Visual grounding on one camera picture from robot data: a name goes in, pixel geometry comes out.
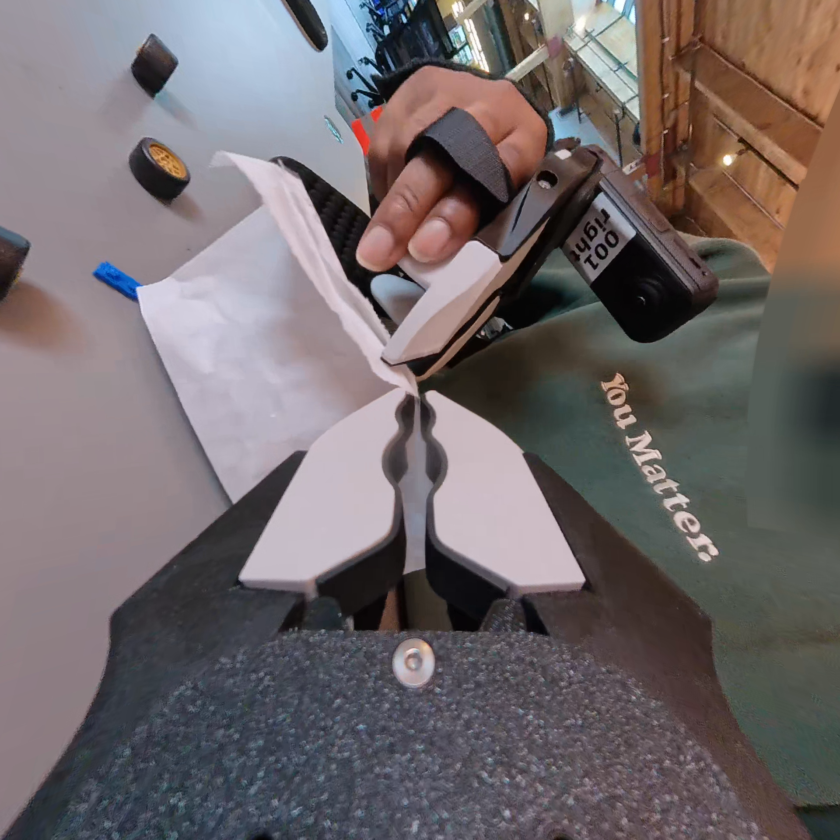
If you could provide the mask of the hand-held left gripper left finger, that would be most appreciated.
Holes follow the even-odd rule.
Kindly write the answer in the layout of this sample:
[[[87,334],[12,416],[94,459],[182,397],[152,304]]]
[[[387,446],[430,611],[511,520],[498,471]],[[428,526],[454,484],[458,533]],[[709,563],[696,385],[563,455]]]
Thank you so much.
[[[379,628],[402,581],[400,483],[417,399],[394,389],[338,421],[301,458],[238,582],[255,591],[332,598],[356,628]]]

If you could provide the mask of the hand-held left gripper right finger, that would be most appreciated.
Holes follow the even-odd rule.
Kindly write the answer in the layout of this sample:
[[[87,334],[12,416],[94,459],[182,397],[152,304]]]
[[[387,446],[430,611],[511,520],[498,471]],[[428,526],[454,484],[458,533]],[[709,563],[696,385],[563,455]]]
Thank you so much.
[[[424,395],[425,568],[448,606],[481,623],[493,603],[576,593],[585,574],[526,455],[484,418]]]

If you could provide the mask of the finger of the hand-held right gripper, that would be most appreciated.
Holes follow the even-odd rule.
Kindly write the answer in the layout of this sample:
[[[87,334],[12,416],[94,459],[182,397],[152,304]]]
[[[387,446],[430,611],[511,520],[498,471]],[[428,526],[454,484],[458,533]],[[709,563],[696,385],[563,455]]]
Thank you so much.
[[[496,294],[481,311],[459,328],[440,353],[415,360],[415,378],[427,379],[506,336],[510,332],[510,324],[497,314],[501,303],[501,296]]]
[[[424,294],[399,324],[381,354],[389,365],[436,357],[468,317],[488,298],[501,261],[495,251],[470,241],[434,271]]]

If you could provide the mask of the numbered white paper bag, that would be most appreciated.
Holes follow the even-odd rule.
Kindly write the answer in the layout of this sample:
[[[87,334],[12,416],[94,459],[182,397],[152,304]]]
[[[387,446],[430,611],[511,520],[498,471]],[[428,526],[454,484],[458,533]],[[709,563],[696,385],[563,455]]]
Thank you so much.
[[[394,389],[389,335],[349,282],[301,180],[283,165],[217,152],[261,205],[172,276],[140,310],[185,416],[231,501],[338,421]],[[418,432],[400,483],[409,572],[423,567]]]

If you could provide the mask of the small blue lego piece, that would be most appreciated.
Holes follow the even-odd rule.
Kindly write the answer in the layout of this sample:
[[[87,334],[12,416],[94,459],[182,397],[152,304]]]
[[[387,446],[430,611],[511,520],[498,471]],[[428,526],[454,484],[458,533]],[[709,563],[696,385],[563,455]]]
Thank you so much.
[[[108,261],[102,261],[92,275],[101,283],[117,291],[125,298],[138,301],[141,284],[130,275]]]

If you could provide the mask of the black lego wheel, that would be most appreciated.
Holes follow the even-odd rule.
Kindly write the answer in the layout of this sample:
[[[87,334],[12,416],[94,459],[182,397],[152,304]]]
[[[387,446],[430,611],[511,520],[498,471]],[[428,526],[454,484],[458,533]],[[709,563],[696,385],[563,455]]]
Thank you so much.
[[[128,164],[136,182],[163,203],[173,202],[191,181],[182,158],[151,137],[142,138],[133,147]]]
[[[140,87],[152,98],[165,87],[179,65],[179,59],[161,38],[149,34],[137,49],[130,72]]]
[[[0,300],[3,301],[22,274],[31,243],[26,237],[3,226],[0,227],[0,239]]]

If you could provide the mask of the person's right hand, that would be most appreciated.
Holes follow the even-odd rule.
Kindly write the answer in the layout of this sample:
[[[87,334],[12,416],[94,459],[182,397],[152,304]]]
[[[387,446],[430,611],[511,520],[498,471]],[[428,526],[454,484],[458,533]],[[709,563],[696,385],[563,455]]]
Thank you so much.
[[[553,142],[553,126],[511,81],[453,66],[410,70],[384,105],[371,134],[368,168],[378,202],[356,250],[358,263],[386,272],[406,255],[435,264],[457,253],[480,228],[476,191],[438,152],[407,158],[418,134],[452,108],[471,114],[496,145],[519,189]]]

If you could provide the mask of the person's green sweatshirt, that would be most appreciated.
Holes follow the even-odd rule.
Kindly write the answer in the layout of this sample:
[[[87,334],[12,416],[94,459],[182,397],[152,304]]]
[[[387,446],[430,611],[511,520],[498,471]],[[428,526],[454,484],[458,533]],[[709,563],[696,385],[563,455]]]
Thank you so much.
[[[798,805],[837,805],[839,550],[748,524],[749,392],[771,275],[749,246],[686,235],[719,278],[709,309],[630,340],[556,251],[521,328],[423,388],[538,455],[715,626],[740,728]]]

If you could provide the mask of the black oblong object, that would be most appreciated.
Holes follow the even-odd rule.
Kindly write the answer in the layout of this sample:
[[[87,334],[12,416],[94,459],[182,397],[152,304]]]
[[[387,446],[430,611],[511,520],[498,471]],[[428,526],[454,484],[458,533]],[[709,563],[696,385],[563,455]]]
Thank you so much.
[[[282,3],[310,45],[319,53],[325,51],[329,45],[329,36],[313,1],[282,1]]]

